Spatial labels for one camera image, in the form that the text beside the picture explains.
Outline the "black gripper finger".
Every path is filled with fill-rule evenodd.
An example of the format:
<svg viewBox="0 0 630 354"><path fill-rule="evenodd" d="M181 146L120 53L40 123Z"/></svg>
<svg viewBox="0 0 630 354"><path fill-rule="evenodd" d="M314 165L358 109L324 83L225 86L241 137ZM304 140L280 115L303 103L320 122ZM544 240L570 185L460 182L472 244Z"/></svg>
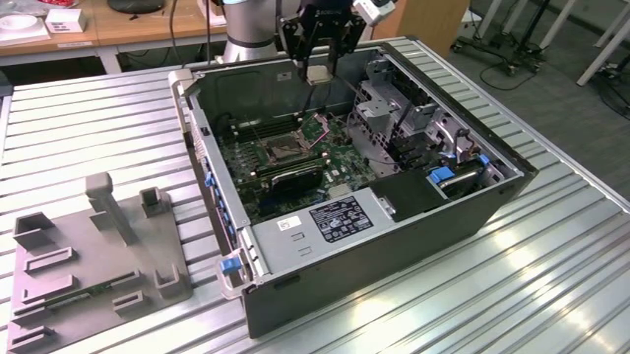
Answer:
<svg viewBox="0 0 630 354"><path fill-rule="evenodd" d="M315 47L319 21L312 16L279 17L277 30L284 52L297 68L297 76L307 78L310 56Z"/></svg>
<svg viewBox="0 0 630 354"><path fill-rule="evenodd" d="M339 59L355 51L364 28L366 21L362 18L352 18L344 24L332 27L327 58L327 69L331 74L336 72Z"/></svg>

